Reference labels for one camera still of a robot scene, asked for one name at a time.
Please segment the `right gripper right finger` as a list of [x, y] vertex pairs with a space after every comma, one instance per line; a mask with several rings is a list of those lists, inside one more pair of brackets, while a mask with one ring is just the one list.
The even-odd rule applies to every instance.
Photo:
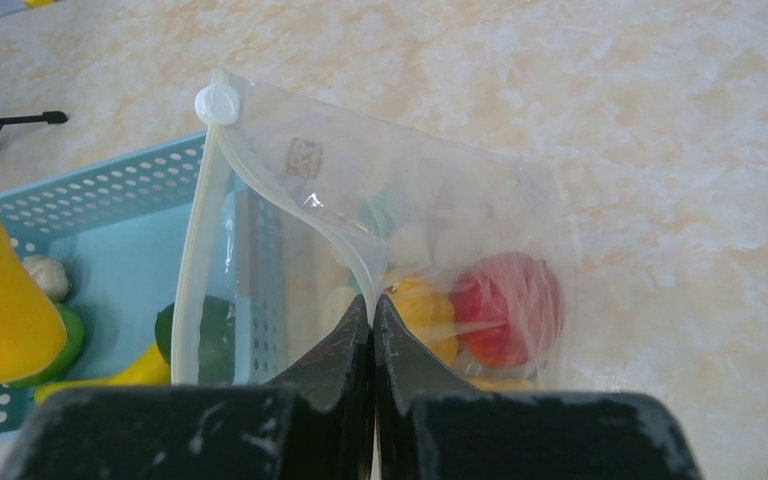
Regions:
[[679, 422], [641, 393], [486, 392], [413, 336], [388, 297], [373, 321], [385, 479], [698, 479]]

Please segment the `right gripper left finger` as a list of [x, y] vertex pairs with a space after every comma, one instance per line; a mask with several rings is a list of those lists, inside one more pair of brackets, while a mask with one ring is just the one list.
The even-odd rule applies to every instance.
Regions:
[[366, 479], [371, 330], [362, 297], [262, 385], [70, 388], [21, 428], [2, 479]]

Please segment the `green lime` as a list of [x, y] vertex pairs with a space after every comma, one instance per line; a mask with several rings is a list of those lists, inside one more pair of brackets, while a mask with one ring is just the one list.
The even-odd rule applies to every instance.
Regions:
[[[163, 360], [171, 364], [171, 333], [174, 303], [156, 315], [155, 341]], [[208, 295], [203, 302], [198, 348], [199, 382], [229, 384], [234, 377], [236, 350], [235, 307], [222, 298]]]

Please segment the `red apple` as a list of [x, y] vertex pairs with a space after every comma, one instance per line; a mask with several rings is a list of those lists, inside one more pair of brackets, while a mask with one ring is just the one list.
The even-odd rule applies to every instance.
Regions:
[[523, 367], [560, 335], [563, 292], [543, 259], [522, 252], [484, 257], [457, 277], [448, 297], [458, 341], [482, 366]]

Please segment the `clear zip top bag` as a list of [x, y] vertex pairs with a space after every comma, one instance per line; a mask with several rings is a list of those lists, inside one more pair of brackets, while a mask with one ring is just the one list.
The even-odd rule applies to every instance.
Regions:
[[486, 390], [564, 383], [574, 320], [574, 237], [548, 169], [224, 69], [212, 72], [195, 110], [207, 131], [175, 296], [174, 383], [201, 384], [191, 381], [182, 358], [199, 347], [200, 336], [189, 327], [202, 319], [206, 255], [220, 192], [232, 177], [279, 212], [288, 366], [325, 337], [356, 297], [372, 318], [396, 282], [418, 277], [448, 296], [474, 262], [522, 252], [545, 260], [560, 281], [558, 339], [537, 360], [511, 369], [480, 365], [459, 342], [449, 368]]

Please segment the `light blue plastic basket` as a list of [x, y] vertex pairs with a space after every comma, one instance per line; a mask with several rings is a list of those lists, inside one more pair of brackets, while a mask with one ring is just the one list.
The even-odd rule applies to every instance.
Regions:
[[[192, 135], [0, 194], [17, 255], [63, 264], [65, 306], [84, 325], [76, 361], [54, 382], [114, 375], [156, 343], [156, 315], [175, 300], [204, 147]], [[237, 177], [220, 192], [206, 262], [207, 296], [235, 307], [231, 383], [273, 378], [289, 363], [279, 212]], [[182, 360], [200, 383], [198, 349]], [[0, 440], [21, 427], [36, 388], [0, 385]]]

